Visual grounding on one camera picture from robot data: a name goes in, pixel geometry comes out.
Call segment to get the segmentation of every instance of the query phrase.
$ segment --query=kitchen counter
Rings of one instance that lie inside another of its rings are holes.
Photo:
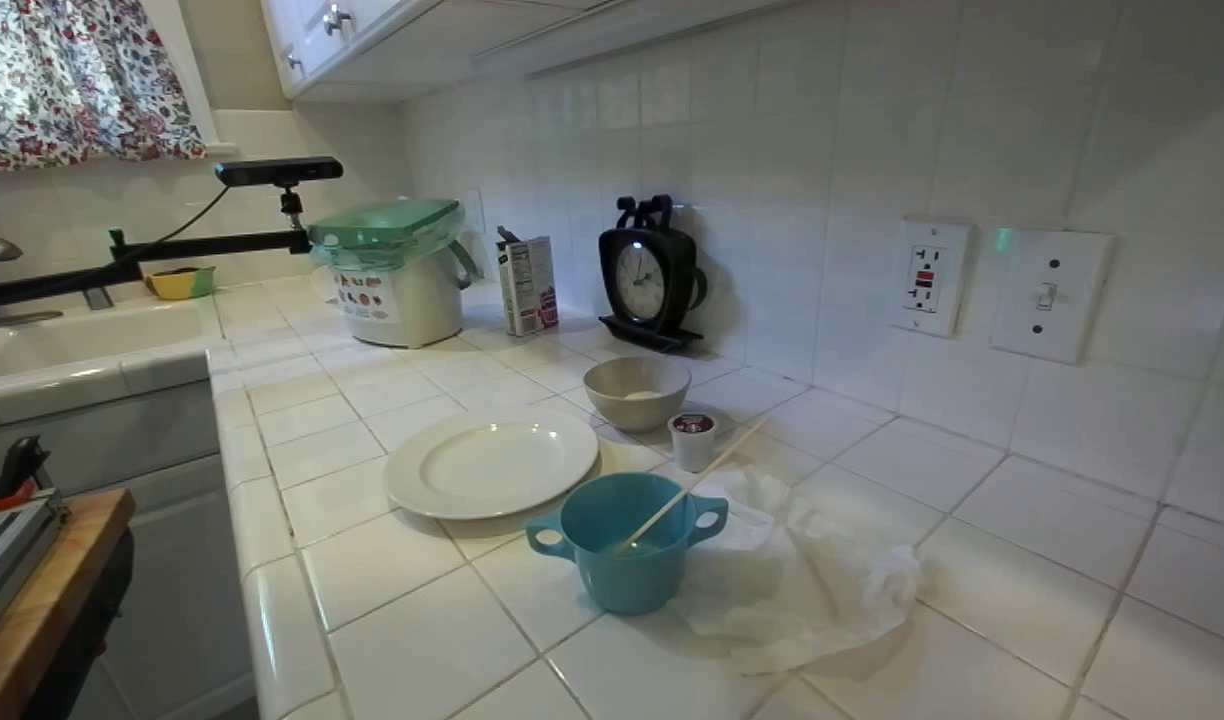
[[[34,571],[0,617],[0,717],[23,717],[62,638],[74,632],[118,534],[132,496],[93,490],[69,501],[69,518]]]
[[[226,501],[264,717],[1224,717],[1224,527],[1002,448],[728,359],[676,359],[734,455],[837,531],[921,545],[905,634],[847,663],[745,676],[676,609],[600,617],[519,516],[386,506],[384,460],[457,410],[586,421],[600,468],[673,473],[663,434],[600,424],[578,371],[633,353],[596,320],[509,339],[496,294],[437,349],[357,344],[309,278],[213,299]]]

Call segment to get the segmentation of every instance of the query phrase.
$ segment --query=floral curtain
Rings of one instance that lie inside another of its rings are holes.
[[[201,152],[140,0],[0,0],[0,170]]]

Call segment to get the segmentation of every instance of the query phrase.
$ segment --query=electrical outlet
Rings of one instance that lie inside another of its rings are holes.
[[[1074,363],[1101,299],[1113,235],[998,230],[990,344]]]
[[[893,324],[927,336],[953,336],[963,294],[970,225],[901,219],[901,289]]]

